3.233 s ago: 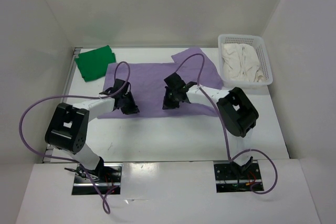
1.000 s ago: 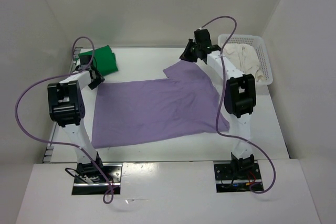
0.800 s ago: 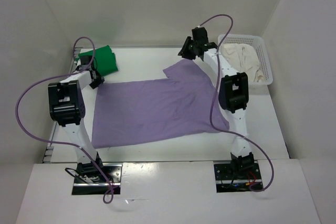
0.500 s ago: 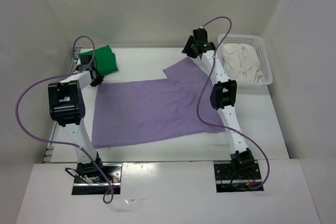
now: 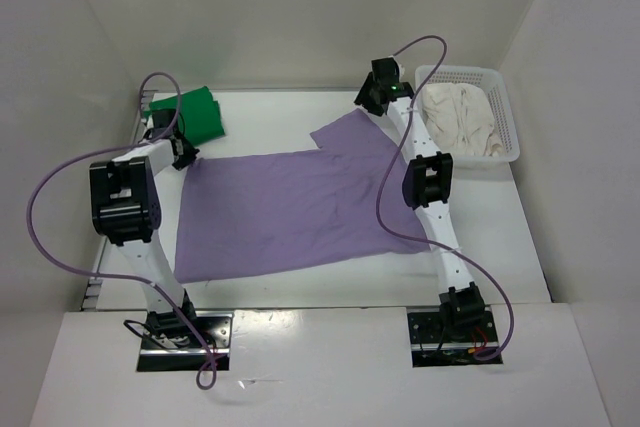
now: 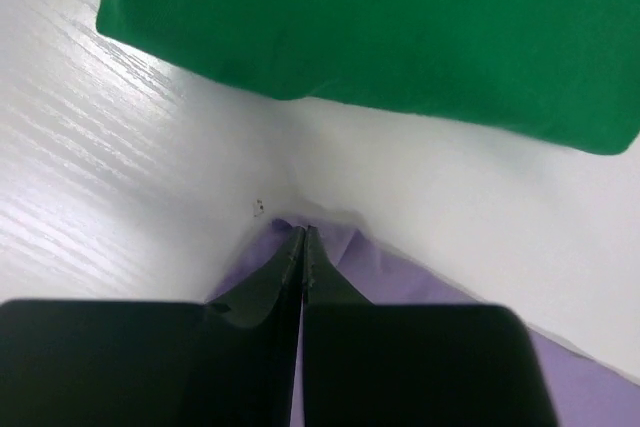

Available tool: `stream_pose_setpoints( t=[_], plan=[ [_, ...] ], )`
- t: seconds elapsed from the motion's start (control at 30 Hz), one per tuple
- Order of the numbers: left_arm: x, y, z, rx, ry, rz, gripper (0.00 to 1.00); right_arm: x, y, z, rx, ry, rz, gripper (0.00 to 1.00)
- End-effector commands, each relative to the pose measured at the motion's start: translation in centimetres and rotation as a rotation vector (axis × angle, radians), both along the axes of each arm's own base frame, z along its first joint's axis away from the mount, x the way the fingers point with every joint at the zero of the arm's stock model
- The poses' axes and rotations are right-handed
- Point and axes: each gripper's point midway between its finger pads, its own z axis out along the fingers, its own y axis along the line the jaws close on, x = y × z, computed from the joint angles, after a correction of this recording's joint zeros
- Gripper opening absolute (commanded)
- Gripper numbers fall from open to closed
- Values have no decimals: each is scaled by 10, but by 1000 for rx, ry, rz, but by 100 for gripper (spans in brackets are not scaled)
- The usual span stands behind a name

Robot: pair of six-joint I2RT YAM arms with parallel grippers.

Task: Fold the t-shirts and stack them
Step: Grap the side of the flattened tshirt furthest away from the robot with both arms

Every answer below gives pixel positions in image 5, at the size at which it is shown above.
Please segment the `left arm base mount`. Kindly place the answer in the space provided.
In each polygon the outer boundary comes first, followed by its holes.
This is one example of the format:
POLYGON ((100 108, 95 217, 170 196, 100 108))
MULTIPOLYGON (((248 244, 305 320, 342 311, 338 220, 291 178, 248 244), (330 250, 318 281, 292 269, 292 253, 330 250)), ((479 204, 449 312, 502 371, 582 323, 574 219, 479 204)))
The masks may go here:
MULTIPOLYGON (((232 321, 230 312, 205 312, 194 322, 216 357, 218 371, 229 370, 232 321)), ((207 360, 199 341, 184 326, 177 335, 167 335, 149 320, 126 319, 123 325, 140 340, 137 372, 197 372, 207 360)))

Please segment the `purple t shirt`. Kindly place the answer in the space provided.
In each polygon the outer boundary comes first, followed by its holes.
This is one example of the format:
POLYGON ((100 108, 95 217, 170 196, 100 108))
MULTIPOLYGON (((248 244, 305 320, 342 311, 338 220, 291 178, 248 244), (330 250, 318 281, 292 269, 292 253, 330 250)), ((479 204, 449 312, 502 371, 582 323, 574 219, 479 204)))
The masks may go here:
POLYGON ((175 277, 267 275, 428 250, 405 205, 394 142, 354 110, 311 135, 316 149, 199 159, 187 171, 175 277))

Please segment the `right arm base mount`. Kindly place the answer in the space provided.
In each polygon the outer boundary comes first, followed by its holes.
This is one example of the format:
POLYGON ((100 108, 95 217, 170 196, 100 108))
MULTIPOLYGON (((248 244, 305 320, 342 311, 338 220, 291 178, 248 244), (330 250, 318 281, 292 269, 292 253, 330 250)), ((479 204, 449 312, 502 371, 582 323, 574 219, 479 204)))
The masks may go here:
POLYGON ((491 355, 498 347, 494 317, 489 309, 478 326, 461 330, 446 329, 437 308, 408 309, 406 312, 411 358, 414 368, 501 364, 502 357, 491 355))

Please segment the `green t shirt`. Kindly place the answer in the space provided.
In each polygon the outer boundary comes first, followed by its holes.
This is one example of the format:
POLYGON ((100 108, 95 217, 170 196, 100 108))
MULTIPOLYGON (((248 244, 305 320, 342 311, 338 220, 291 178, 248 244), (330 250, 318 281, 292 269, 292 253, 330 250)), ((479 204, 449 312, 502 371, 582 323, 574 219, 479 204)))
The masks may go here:
POLYGON ((144 109, 143 119, 151 110, 177 107, 186 121, 185 136, 192 145, 199 146, 225 135, 220 105, 207 87, 182 93, 180 97, 152 101, 144 109))

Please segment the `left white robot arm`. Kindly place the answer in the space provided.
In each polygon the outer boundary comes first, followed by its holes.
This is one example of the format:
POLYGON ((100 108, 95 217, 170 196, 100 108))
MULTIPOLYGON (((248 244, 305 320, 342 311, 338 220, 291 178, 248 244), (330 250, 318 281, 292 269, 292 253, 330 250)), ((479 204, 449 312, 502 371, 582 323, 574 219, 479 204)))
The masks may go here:
POLYGON ((144 143, 89 169, 92 223, 128 260, 147 303, 143 324, 160 348, 194 343, 200 323, 185 288, 176 280, 159 239, 162 211, 155 176, 190 166, 199 150, 179 126, 175 109, 152 112, 144 143))

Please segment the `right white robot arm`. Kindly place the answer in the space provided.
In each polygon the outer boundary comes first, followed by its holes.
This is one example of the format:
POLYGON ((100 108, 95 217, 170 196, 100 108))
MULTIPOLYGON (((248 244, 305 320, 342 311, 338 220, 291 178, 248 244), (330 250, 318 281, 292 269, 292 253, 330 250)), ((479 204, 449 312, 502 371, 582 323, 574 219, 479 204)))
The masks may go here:
POLYGON ((402 135, 402 152, 392 159, 405 159, 402 196, 420 221, 429 246, 438 248, 436 262, 440 300, 439 329, 448 339, 460 341, 481 323, 485 303, 464 259, 451 222, 449 198, 453 158, 440 151, 424 124, 416 95, 408 82, 400 80, 400 67, 392 57, 371 62, 355 104, 375 116, 386 115, 402 135))

